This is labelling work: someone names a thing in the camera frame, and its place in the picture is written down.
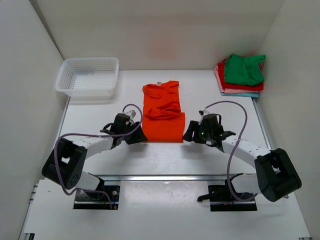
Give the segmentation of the orange t shirt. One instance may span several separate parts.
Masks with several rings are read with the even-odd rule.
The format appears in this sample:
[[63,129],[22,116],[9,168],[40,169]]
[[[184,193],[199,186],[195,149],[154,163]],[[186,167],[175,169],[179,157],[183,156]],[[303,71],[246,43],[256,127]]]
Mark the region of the orange t shirt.
[[179,86],[176,80],[143,86],[142,130],[148,142],[183,142],[186,114],[181,110]]

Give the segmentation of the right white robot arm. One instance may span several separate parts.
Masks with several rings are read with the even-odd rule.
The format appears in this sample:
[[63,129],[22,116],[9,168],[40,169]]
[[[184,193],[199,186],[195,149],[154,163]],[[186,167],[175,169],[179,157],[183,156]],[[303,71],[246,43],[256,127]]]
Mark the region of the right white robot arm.
[[182,139],[205,144],[236,157],[255,169],[255,173],[231,175],[226,171],[223,193],[229,200],[241,201],[242,194],[262,194],[276,202],[302,187],[302,181],[287,152],[282,148],[269,150],[242,140],[232,131],[225,131],[219,114],[209,113],[200,121],[190,121]]

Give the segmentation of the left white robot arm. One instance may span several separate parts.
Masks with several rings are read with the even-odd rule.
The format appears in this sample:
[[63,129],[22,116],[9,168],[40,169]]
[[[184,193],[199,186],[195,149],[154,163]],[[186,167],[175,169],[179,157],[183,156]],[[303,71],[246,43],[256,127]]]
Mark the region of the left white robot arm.
[[141,123],[135,122],[136,112],[118,113],[113,123],[107,124],[100,131],[102,136],[83,136],[77,141],[67,138],[58,140],[45,162],[41,174],[64,187],[64,189],[78,189],[88,193],[93,199],[104,195],[105,184],[102,178],[83,171],[86,159],[109,151],[122,142],[127,145],[147,141]]

